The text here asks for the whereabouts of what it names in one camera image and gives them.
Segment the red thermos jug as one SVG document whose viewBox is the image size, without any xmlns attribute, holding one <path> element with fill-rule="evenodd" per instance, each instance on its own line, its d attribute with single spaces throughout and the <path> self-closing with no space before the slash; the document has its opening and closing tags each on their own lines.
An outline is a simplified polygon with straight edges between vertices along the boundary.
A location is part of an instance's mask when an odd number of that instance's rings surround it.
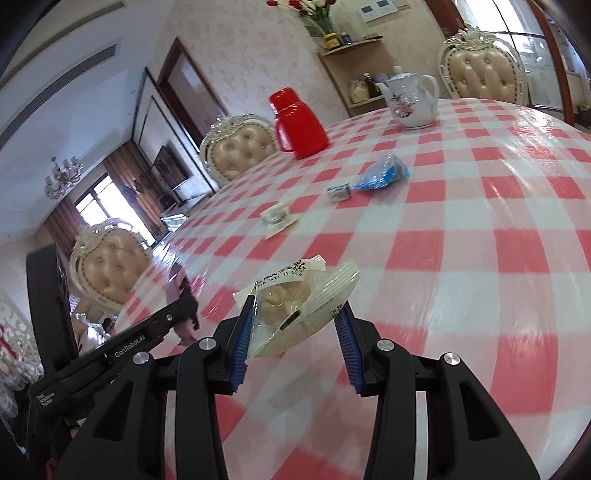
<svg viewBox="0 0 591 480">
<path fill-rule="evenodd" d="M 314 112 L 301 101 L 296 91 L 286 87 L 270 95 L 270 107 L 276 115 L 276 139 L 280 150 L 301 160 L 329 147 L 329 137 Z"/>
</svg>

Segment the cream tufted chair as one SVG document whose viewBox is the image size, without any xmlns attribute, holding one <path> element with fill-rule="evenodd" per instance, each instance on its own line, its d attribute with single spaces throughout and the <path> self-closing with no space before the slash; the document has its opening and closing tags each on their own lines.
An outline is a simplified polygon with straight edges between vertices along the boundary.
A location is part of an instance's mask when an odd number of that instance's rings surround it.
<svg viewBox="0 0 591 480">
<path fill-rule="evenodd" d="M 199 156 L 221 188 L 277 151 L 270 120 L 247 113 L 217 117 L 201 141 Z"/>
<path fill-rule="evenodd" d="M 117 315 L 151 260 L 151 249 L 136 229 L 111 218 L 79 227 L 69 259 L 70 277 L 85 297 Z"/>
<path fill-rule="evenodd" d="M 498 100 L 526 106 L 527 75 L 514 47 L 495 34 L 466 27 L 438 52 L 442 81 L 452 98 Z"/>
</svg>

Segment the cream tufted chair far right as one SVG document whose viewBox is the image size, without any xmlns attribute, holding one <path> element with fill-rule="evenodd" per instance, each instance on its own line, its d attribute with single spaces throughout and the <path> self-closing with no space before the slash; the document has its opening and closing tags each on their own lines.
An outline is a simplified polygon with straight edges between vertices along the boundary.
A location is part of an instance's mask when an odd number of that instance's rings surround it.
<svg viewBox="0 0 591 480">
<path fill-rule="evenodd" d="M 438 52 L 442 81 L 452 98 L 498 100 L 526 106 L 527 75 L 514 47 L 495 34 L 466 27 Z"/>
</svg>

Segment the large clear bread bag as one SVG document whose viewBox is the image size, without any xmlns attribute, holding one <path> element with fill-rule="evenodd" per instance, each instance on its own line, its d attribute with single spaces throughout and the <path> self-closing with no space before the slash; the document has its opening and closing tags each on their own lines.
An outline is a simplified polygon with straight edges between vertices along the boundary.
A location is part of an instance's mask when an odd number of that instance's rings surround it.
<svg viewBox="0 0 591 480">
<path fill-rule="evenodd" d="M 337 317 L 360 280 L 352 260 L 329 269 L 321 255 L 301 259 L 233 294 L 242 307 L 254 298 L 247 360 L 280 355 Z"/>
</svg>

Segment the small white candy packet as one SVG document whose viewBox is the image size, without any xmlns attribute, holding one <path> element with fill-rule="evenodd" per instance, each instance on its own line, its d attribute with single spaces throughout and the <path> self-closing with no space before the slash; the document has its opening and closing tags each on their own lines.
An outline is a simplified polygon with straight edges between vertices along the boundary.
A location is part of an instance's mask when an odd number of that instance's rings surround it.
<svg viewBox="0 0 591 480">
<path fill-rule="evenodd" d="M 291 213 L 290 207 L 283 201 L 271 205 L 259 214 L 259 218 L 262 219 L 263 225 L 266 227 L 266 239 L 287 229 L 296 223 L 299 217 L 297 214 Z"/>
</svg>

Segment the brown curtains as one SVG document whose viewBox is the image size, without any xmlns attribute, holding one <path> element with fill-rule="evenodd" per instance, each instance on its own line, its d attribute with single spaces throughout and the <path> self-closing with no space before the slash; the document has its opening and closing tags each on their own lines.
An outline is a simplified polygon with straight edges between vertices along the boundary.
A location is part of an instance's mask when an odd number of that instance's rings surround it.
<svg viewBox="0 0 591 480">
<path fill-rule="evenodd" d="M 60 199 L 42 227 L 66 255 L 73 250 L 81 226 L 109 218 L 130 223 L 153 245 L 167 233 L 159 203 L 165 193 L 145 155 L 129 140 L 89 170 Z"/>
</svg>

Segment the red white checkered tablecloth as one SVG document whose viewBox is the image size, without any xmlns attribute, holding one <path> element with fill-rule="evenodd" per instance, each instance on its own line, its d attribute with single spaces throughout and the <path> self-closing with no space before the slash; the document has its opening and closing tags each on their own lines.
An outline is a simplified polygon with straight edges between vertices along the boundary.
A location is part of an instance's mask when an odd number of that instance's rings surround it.
<svg viewBox="0 0 591 480">
<path fill-rule="evenodd" d="M 423 130 L 380 110 L 328 134 L 324 152 L 273 155 L 200 206 L 136 283 L 117 329 L 166 304 L 174 262 L 208 335 L 256 279 L 317 255 L 329 267 L 353 260 L 356 316 L 414 354 L 458 354 L 551 477 L 590 420 L 589 136 L 479 99 L 441 101 Z M 353 190 L 388 154 L 410 178 Z M 352 198 L 329 201 L 346 183 Z M 259 214 L 280 201 L 300 217 L 266 239 Z"/>
</svg>

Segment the blue white snack bag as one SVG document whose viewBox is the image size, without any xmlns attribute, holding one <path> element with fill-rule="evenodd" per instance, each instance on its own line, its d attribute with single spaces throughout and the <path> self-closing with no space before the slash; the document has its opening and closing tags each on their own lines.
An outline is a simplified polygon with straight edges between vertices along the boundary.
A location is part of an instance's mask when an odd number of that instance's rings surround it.
<svg viewBox="0 0 591 480">
<path fill-rule="evenodd" d="M 381 190 L 409 178 L 410 171 L 407 165 L 397 155 L 388 154 L 370 164 L 359 179 L 356 180 L 353 190 Z"/>
</svg>

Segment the yellow lid jar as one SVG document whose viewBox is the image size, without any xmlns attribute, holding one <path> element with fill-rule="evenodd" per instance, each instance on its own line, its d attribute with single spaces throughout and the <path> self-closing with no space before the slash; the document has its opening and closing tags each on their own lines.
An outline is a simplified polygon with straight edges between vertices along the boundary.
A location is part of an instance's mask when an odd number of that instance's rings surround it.
<svg viewBox="0 0 591 480">
<path fill-rule="evenodd" d="M 339 35 L 335 32 L 331 32 L 324 35 L 325 50 L 331 51 L 342 46 Z"/>
</svg>

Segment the cream tufted chair middle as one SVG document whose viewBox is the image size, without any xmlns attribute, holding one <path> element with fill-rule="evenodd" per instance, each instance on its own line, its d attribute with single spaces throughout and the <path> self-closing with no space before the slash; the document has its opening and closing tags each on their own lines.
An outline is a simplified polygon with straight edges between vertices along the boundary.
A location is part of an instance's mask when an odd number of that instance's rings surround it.
<svg viewBox="0 0 591 480">
<path fill-rule="evenodd" d="M 270 120 L 247 113 L 217 117 L 201 141 L 199 156 L 221 188 L 277 151 Z"/>
</svg>

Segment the white wall switch panel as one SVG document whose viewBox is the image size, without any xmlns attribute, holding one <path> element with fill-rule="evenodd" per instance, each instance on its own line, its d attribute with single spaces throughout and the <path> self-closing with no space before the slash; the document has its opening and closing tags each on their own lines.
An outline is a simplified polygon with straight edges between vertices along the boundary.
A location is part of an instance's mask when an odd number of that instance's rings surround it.
<svg viewBox="0 0 591 480">
<path fill-rule="evenodd" d="M 359 8 L 363 21 L 369 23 L 409 7 L 407 0 L 370 0 Z"/>
</svg>

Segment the clear jar on shelf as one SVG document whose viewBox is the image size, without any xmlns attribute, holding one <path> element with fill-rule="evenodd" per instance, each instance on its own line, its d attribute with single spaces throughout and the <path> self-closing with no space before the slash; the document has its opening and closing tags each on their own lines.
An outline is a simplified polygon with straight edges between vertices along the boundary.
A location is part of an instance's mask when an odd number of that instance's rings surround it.
<svg viewBox="0 0 591 480">
<path fill-rule="evenodd" d="M 363 103 L 370 99 L 370 92 L 365 81 L 349 81 L 349 99 L 351 99 L 353 105 Z"/>
</svg>

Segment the dark bottle on shelf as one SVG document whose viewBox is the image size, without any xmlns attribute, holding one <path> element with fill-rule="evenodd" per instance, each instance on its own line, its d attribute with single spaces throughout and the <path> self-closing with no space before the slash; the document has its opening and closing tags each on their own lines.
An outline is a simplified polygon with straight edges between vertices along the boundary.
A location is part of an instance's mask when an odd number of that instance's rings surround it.
<svg viewBox="0 0 591 480">
<path fill-rule="evenodd" d="M 374 78 L 372 77 L 372 75 L 369 72 L 365 72 L 363 74 L 363 80 L 366 83 L 366 86 L 367 86 L 367 89 L 368 89 L 368 92 L 369 92 L 369 95 L 371 98 L 377 98 L 382 95 L 380 89 L 377 88 Z"/>
</svg>

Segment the wooden corner shelf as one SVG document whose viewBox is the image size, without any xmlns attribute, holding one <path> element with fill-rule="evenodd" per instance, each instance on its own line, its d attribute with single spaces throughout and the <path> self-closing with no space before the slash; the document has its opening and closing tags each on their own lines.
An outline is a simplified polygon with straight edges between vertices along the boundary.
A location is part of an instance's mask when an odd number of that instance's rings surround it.
<svg viewBox="0 0 591 480">
<path fill-rule="evenodd" d="M 315 51 L 342 100 L 349 117 L 356 117 L 370 111 L 383 109 L 386 101 L 382 94 L 363 101 L 353 102 L 349 88 L 353 80 L 363 82 L 363 74 L 375 77 L 393 73 L 394 58 L 381 39 L 363 40 L 329 51 Z"/>
</svg>

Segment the white floral teapot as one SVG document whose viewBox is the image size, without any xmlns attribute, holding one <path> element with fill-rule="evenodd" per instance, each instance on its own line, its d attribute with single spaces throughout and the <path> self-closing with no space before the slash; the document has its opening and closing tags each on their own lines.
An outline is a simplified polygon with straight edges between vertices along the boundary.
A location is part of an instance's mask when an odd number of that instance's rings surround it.
<svg viewBox="0 0 591 480">
<path fill-rule="evenodd" d="M 394 75 L 378 82 L 394 121 L 406 129 L 431 126 L 438 117 L 439 83 L 426 74 L 404 72 L 394 65 Z"/>
</svg>

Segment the cream tufted chair left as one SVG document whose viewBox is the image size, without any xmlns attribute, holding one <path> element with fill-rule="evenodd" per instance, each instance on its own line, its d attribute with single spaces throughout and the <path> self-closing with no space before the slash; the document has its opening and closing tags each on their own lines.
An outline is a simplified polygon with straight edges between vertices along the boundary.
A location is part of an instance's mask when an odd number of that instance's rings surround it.
<svg viewBox="0 0 591 480">
<path fill-rule="evenodd" d="M 151 260 L 151 249 L 136 229 L 111 218 L 79 227 L 69 259 L 70 277 L 85 297 L 117 315 Z"/>
</svg>

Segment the chandelier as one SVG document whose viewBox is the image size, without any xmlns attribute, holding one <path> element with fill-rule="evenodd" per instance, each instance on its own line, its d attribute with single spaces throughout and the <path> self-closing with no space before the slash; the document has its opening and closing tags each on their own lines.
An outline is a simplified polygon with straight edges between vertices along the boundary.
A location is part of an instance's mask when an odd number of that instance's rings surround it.
<svg viewBox="0 0 591 480">
<path fill-rule="evenodd" d="M 82 177 L 83 165 L 77 157 L 65 159 L 61 164 L 55 157 L 51 158 L 52 173 L 45 178 L 45 196 L 57 200 L 67 194 Z"/>
</svg>

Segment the flower vase with red flowers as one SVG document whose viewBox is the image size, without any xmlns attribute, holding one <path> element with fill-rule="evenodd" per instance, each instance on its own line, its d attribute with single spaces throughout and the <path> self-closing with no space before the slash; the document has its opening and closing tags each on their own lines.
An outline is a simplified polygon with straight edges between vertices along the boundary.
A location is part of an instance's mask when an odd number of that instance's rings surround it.
<svg viewBox="0 0 591 480">
<path fill-rule="evenodd" d="M 297 12 L 301 19 L 314 24 L 324 35 L 337 32 L 331 18 L 331 8 L 335 3 L 335 0 L 266 0 L 267 6 L 283 7 Z"/>
</svg>

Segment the television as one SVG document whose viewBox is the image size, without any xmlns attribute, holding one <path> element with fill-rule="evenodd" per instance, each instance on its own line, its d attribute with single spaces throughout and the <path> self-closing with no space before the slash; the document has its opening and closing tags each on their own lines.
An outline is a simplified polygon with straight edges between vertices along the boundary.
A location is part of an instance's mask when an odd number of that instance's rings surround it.
<svg viewBox="0 0 591 480">
<path fill-rule="evenodd" d="M 161 146 L 158 150 L 152 169 L 157 172 L 162 181 L 172 191 L 179 188 L 190 178 L 190 172 L 185 168 L 183 162 L 166 146 Z"/>
</svg>

